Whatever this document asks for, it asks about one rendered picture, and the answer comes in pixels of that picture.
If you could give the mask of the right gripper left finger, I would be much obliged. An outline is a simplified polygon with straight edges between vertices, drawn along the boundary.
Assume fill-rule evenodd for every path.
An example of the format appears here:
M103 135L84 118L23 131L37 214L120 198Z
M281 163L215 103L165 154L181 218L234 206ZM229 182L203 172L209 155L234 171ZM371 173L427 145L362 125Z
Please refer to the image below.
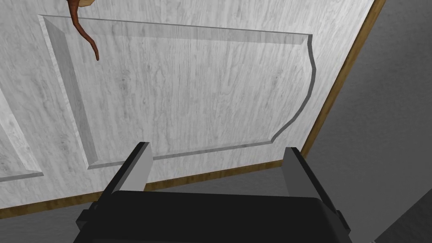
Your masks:
M139 142L109 182L101 194L101 199L105 200L116 191L143 191L152 165L150 143Z

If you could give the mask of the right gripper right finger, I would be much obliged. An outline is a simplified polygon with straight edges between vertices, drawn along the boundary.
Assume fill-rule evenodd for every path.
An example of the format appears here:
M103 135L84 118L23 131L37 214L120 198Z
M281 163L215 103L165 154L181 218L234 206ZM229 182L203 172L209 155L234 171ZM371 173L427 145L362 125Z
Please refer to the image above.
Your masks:
M282 173L289 196L318 198L331 211L336 211L317 176L296 147L285 148Z

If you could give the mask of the white wood-grain panelled door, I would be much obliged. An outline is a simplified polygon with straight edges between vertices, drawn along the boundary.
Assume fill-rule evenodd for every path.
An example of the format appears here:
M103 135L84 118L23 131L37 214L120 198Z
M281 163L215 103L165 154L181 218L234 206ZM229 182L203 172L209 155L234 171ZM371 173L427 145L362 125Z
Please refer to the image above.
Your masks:
M374 0L0 0L0 209L302 148Z

